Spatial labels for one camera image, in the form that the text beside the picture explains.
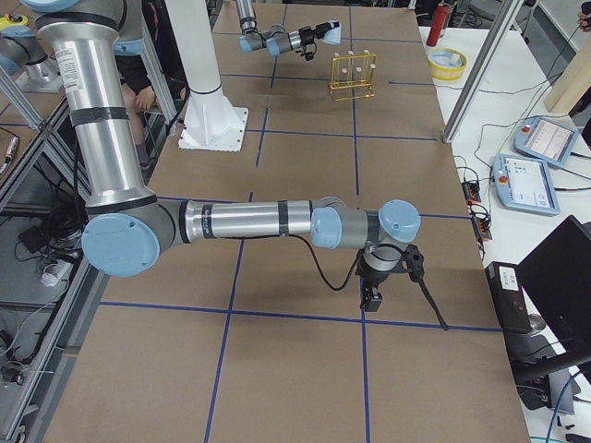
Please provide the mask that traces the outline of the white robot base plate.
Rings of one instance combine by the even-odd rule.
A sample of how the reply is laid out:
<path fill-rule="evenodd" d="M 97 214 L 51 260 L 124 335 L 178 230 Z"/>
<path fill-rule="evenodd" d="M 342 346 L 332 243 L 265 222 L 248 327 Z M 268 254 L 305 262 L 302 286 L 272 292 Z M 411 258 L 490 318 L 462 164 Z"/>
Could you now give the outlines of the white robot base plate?
<path fill-rule="evenodd" d="M 187 107 L 178 146 L 181 150 L 238 152 L 242 148 L 248 108 L 231 106 L 227 111 Z"/>

